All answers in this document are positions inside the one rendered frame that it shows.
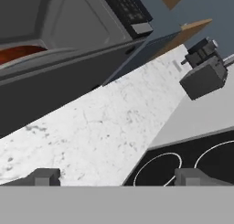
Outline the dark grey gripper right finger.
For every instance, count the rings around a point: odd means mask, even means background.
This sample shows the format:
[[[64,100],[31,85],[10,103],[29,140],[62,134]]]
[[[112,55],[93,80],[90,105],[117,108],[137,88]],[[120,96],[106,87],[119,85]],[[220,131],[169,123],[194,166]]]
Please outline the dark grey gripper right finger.
[[[230,183],[210,177],[197,168],[176,169],[175,185],[192,187],[231,187]]]

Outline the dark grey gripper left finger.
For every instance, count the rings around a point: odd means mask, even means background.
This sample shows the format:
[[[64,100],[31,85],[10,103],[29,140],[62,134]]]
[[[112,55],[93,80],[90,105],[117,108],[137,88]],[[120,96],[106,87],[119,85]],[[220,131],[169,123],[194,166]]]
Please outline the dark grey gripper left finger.
[[[37,168],[28,176],[5,183],[5,186],[60,186],[59,168]]]

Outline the grey microwave oven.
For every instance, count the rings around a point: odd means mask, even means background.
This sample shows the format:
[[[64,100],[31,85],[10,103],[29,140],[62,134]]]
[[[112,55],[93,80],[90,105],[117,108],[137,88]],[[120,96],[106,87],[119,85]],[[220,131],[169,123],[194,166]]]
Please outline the grey microwave oven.
[[[103,84],[147,38],[133,24],[149,23],[140,0],[104,0],[133,44],[59,63],[0,72],[0,139]]]

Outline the silver microwave start button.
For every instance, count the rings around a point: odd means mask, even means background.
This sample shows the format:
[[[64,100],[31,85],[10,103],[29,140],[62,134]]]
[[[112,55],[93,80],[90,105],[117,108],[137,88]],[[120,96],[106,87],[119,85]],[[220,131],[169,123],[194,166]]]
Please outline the silver microwave start button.
[[[132,28],[137,35],[151,33],[153,31],[149,23],[133,24]]]

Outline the grey microwave door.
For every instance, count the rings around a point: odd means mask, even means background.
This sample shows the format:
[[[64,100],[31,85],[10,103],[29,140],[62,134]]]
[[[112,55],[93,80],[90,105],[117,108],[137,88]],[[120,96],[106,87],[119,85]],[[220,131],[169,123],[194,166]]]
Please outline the grey microwave door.
[[[45,50],[0,65],[0,72],[59,63],[133,39],[104,0],[0,0],[0,49]]]

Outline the black hob with grey surround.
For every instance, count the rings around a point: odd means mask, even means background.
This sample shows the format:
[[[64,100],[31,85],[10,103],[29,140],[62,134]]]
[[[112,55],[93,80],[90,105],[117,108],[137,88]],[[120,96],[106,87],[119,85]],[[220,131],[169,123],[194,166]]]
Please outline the black hob with grey surround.
[[[179,103],[123,183],[172,186],[177,168],[234,184],[234,70],[223,88]]]

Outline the dark grey small appliance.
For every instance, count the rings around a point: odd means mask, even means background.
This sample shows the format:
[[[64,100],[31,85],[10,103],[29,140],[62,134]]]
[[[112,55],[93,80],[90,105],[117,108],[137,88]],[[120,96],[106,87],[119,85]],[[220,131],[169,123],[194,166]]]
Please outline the dark grey small appliance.
[[[217,52],[218,43],[203,38],[187,51],[182,65],[189,63],[192,69],[179,81],[193,101],[223,88],[228,76],[222,57]]]

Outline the brown wooden shelf board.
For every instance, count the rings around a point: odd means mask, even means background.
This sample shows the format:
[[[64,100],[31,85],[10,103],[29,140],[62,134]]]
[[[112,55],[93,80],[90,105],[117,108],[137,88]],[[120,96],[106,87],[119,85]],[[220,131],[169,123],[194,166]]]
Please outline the brown wooden shelf board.
[[[201,31],[204,27],[206,27],[209,23],[212,22],[212,19],[204,19],[199,20],[197,22],[193,22],[187,25],[181,26],[181,32],[169,43],[167,43],[162,49],[160,49],[157,53],[155,53],[150,60],[156,59],[168,51],[177,48],[178,46],[187,42],[192,36]]]

